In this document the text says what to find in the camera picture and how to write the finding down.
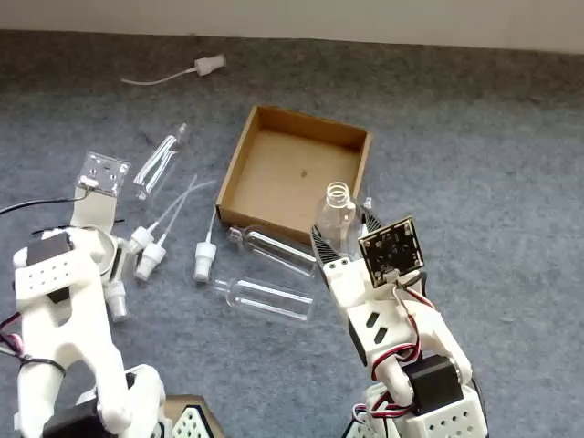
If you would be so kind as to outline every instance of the clear plastic bottle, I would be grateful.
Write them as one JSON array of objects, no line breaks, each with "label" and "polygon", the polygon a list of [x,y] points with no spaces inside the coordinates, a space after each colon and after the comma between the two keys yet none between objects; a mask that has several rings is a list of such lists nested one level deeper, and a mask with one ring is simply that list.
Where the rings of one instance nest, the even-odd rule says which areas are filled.
[{"label": "clear plastic bottle", "polygon": [[214,290],[225,297],[230,307],[278,322],[301,326],[312,316],[313,299],[288,287],[252,278],[232,278],[215,280]]},{"label": "clear plastic bottle", "polygon": [[361,224],[356,212],[347,184],[332,182],[318,204],[315,221],[327,243],[339,254],[351,259],[358,258],[360,254],[358,239]]},{"label": "clear plastic bottle", "polygon": [[302,276],[314,276],[317,259],[308,247],[269,235],[261,226],[245,229],[232,226],[227,238],[253,254],[278,263]]}]

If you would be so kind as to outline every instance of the plastic tube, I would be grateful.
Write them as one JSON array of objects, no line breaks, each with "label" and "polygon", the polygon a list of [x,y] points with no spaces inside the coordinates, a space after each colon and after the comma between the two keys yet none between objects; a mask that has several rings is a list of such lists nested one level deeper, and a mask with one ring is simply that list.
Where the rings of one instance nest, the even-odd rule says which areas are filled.
[{"label": "plastic tube", "polygon": [[312,297],[288,287],[252,278],[232,278],[215,280],[214,290],[225,297],[230,307],[278,322],[301,326],[312,316]]}]

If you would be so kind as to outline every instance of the open cardboard box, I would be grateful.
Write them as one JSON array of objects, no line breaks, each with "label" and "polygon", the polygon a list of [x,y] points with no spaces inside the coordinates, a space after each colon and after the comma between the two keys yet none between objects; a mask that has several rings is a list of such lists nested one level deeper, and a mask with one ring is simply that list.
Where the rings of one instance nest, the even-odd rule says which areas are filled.
[{"label": "open cardboard box", "polygon": [[327,185],[359,193],[371,134],[332,120],[254,107],[217,198],[227,224],[259,224],[309,243]]}]

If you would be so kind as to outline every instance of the black electrical wire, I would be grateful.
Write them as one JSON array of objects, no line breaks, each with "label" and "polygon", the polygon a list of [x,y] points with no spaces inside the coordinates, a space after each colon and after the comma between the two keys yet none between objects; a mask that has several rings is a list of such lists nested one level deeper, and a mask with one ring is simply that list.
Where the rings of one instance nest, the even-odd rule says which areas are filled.
[{"label": "black electrical wire", "polygon": [[34,205],[43,205],[48,203],[76,203],[77,201],[83,201],[85,198],[87,198],[89,196],[89,193],[90,190],[86,190],[83,196],[80,196],[79,198],[36,199],[34,201],[15,203],[14,205],[10,205],[9,207],[0,210],[0,216],[14,212],[16,210],[20,210],[22,208],[32,207]]},{"label": "black electrical wire", "polygon": [[65,375],[67,374],[65,367],[63,367],[60,363],[55,362],[54,360],[51,360],[51,359],[33,358],[30,355],[25,355],[19,359],[20,359],[20,368],[21,369],[22,369],[22,367],[24,367],[25,365],[28,365],[29,363],[42,363],[45,365],[51,365],[51,366],[55,367],[56,369],[61,371],[61,373],[63,374],[63,377],[65,377]]},{"label": "black electrical wire", "polygon": [[488,426],[489,421],[486,419],[485,397],[483,396],[483,390],[481,390],[481,385],[479,384],[478,380],[476,379],[474,372],[473,372],[473,377],[471,377],[471,382],[473,383],[474,390],[478,394],[478,400],[481,403],[481,409],[483,410],[483,415],[485,416],[485,422],[486,422],[486,425]]},{"label": "black electrical wire", "polygon": [[[115,221],[113,221],[114,225],[117,224],[123,224],[124,222],[126,222],[125,219],[116,219]],[[62,230],[63,228],[69,228],[71,226],[71,224],[62,224],[62,225],[57,225],[57,226],[48,226],[47,228],[41,228],[40,230],[35,230],[33,231],[30,235],[32,235],[33,237],[36,235],[41,235],[43,234],[45,231],[49,231],[49,230]]]},{"label": "black electrical wire", "polygon": [[422,291],[422,295],[424,297],[427,297],[427,295],[426,295],[426,280],[427,279],[428,279],[428,274],[426,274],[425,271],[420,271],[420,273],[417,276],[413,276],[408,281],[406,281],[405,283],[401,284],[401,286],[403,286],[403,287],[412,287],[417,282],[421,281],[422,283],[420,284],[420,286],[421,286],[420,289]]}]

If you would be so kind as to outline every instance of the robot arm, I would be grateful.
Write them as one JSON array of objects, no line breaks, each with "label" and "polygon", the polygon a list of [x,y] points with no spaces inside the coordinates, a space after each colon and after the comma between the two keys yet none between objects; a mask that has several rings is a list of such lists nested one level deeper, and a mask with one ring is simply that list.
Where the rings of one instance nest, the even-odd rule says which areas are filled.
[{"label": "robot arm", "polygon": [[362,209],[363,258],[337,255],[316,227],[312,244],[340,315],[371,378],[354,416],[380,437],[487,436],[470,361],[422,294],[422,254],[411,218],[381,227]]}]

